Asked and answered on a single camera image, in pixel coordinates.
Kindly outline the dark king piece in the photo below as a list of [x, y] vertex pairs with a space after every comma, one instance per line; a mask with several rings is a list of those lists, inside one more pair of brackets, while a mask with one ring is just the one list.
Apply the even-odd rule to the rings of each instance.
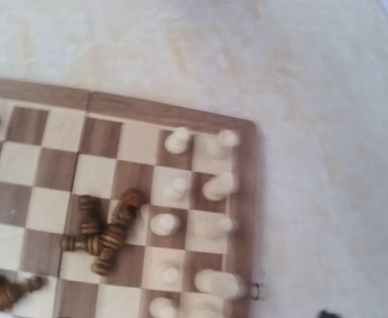
[[46, 280], [40, 276], [12, 282], [0, 274], [0, 311], [11, 309], [26, 294], [40, 290], [45, 284]]

